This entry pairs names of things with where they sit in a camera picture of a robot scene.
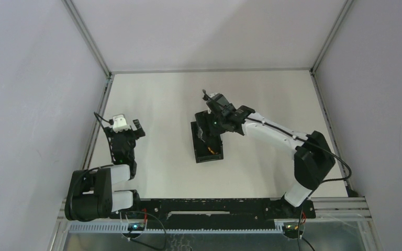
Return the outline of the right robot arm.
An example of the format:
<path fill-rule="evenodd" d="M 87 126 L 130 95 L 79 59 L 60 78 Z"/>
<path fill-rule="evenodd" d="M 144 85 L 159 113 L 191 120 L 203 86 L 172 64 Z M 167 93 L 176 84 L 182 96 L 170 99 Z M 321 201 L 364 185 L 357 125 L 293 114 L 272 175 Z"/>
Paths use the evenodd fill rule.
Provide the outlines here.
<path fill-rule="evenodd" d="M 204 92 L 203 100 L 208 109 L 197 113 L 198 138 L 212 154 L 219 151 L 211 147 L 211 141 L 232 132 L 265 142 L 291 158 L 294 181 L 281 198 L 285 216 L 294 218 L 301 213 L 304 202 L 321 184 L 347 181 L 352 176 L 349 164 L 331 151 L 321 132 L 291 130 L 248 106 L 236 108 L 221 93 Z"/>

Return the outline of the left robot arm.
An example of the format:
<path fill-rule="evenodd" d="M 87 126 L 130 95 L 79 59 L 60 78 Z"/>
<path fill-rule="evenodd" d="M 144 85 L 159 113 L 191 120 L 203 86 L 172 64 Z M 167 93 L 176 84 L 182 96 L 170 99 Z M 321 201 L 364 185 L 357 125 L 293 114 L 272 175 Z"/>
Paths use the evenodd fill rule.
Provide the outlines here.
<path fill-rule="evenodd" d="M 145 136 L 139 120 L 132 129 L 123 115 L 113 117 L 112 126 L 105 127 L 112 163 L 87 170 L 74 171 L 65 202 L 65 217 L 69 221 L 88 222 L 108 218 L 122 210 L 130 218 L 143 210 L 135 190 L 116 190 L 114 185 L 134 179 L 136 141 Z"/>

